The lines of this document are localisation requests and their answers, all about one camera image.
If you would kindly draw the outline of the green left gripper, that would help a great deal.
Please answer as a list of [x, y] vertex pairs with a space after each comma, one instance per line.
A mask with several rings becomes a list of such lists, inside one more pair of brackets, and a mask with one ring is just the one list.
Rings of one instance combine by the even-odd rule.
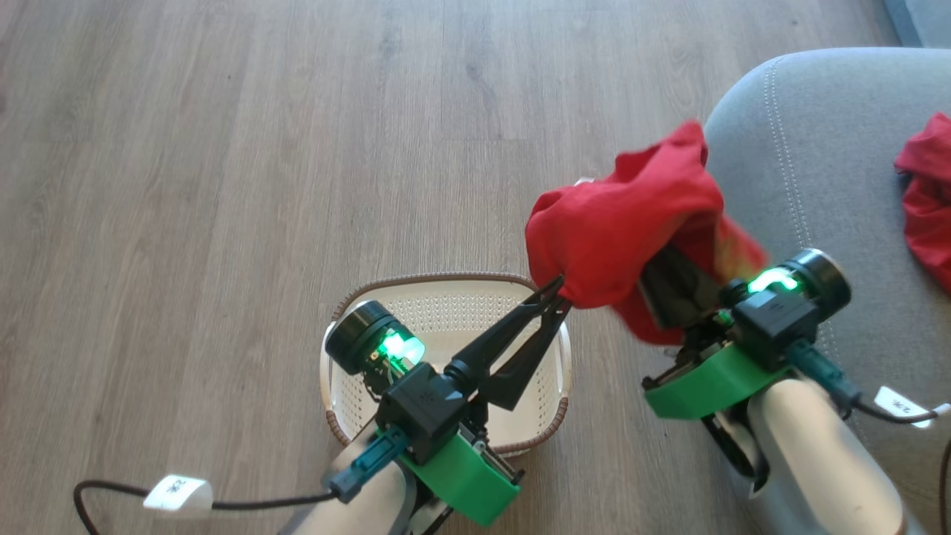
[[[557, 276], [537, 289], [456, 353], [443, 376], [456, 389], [478, 389], [478, 398], [484, 402], [513, 411], [573, 308], [560, 295], [563, 285], [564, 277]], [[537, 331], [490, 373], [490, 367], [536, 318], [540, 321]], [[415, 463], [409, 453], [402, 453], [400, 462], [438, 501], [480, 526], [492, 525], [513, 504], [525, 474], [514, 470], [465, 424], [427, 463]]]

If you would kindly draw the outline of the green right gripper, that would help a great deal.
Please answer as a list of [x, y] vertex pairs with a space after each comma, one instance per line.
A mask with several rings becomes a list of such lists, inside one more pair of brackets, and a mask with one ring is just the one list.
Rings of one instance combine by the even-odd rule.
[[642, 379], [645, 401], [657, 417], [702, 420], [791, 372], [787, 363], [763, 368], [734, 341], [730, 322], [700, 322], [715, 311], [720, 285], [677, 248], [665, 247], [663, 256], [645, 264], [640, 291], [659, 331], [689, 326], [675, 365]]

